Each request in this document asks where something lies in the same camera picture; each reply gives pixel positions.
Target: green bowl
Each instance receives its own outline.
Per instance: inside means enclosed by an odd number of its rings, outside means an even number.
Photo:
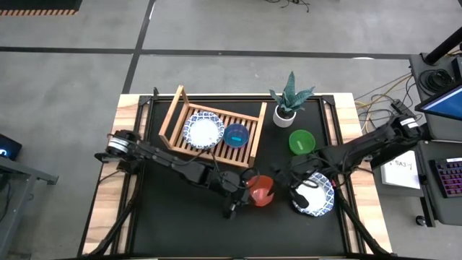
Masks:
[[[306,155],[315,146],[315,137],[309,131],[296,130],[289,136],[289,147],[296,155]]]

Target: wooden table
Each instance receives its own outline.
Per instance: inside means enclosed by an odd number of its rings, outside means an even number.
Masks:
[[[352,139],[362,136],[359,119],[357,116],[356,107],[352,93],[316,93],[316,95],[333,95],[336,102],[336,112],[339,118],[341,135],[343,142],[349,142]],[[117,114],[115,115],[112,132],[122,129],[133,129],[135,122],[136,110],[138,107],[139,95],[121,95]],[[334,131],[334,122],[330,112],[330,108],[326,106],[326,114],[331,131],[331,139],[335,145],[336,137]],[[146,122],[146,113],[143,114],[141,120],[140,133],[144,133]],[[115,171],[117,164],[115,162],[108,163],[103,166],[101,178]],[[363,163],[362,168],[370,169],[369,163]],[[136,176],[131,176],[131,191],[133,190],[134,179]],[[93,205],[90,223],[88,225],[87,234],[83,247],[83,254],[91,252],[99,242],[107,234],[111,226],[116,220],[118,205],[121,198],[121,190],[123,184],[123,173],[118,173],[102,182],[99,185]],[[391,245],[388,239],[388,233],[383,219],[382,209],[375,188],[374,177],[365,171],[357,170],[352,174],[352,185],[354,189],[354,197],[357,203],[359,218],[365,227],[369,230],[373,238],[388,252],[391,252]],[[352,243],[353,252],[358,252],[356,243],[356,233],[354,226],[347,219],[350,241]],[[128,219],[124,223],[121,232],[121,239],[118,247],[119,252],[123,252],[126,242],[126,231],[128,227]]]

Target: potted plant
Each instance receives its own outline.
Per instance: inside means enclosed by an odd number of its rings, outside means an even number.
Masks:
[[[294,72],[290,72],[286,87],[282,92],[282,97],[276,95],[274,90],[269,90],[273,99],[277,102],[277,107],[274,109],[273,121],[279,127],[290,126],[297,115],[298,110],[304,110],[302,104],[307,98],[313,95],[314,87],[309,90],[302,90],[295,94],[295,76]]]

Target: black floor line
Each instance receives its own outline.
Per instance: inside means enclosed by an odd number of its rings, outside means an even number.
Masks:
[[[42,48],[42,47],[0,47],[0,52],[18,53],[91,53],[91,54],[132,54],[129,48]]]
[[[214,50],[161,50],[144,49],[141,55],[159,56],[239,56],[239,57],[283,57],[283,58],[330,58],[330,59],[395,59],[407,60],[411,54],[394,53],[320,53],[292,51],[214,51]]]
[[[141,54],[141,49],[143,48],[144,39],[147,34],[147,28],[149,27],[149,22],[151,22],[151,15],[154,12],[154,3],[156,0],[149,0],[149,3],[146,8],[146,13],[144,14],[143,24],[139,31],[138,40],[136,42],[135,50],[133,56],[131,57],[130,66],[128,67],[127,77],[123,83],[122,94],[129,94],[131,89],[131,83],[135,76],[136,67],[138,66],[139,55]]]

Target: red cup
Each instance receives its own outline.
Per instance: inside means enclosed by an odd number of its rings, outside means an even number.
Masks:
[[[250,188],[250,195],[253,198],[254,204],[257,207],[265,207],[273,200],[274,193],[268,196],[271,187],[273,186],[273,179],[271,177],[260,175],[253,176],[247,182]]]

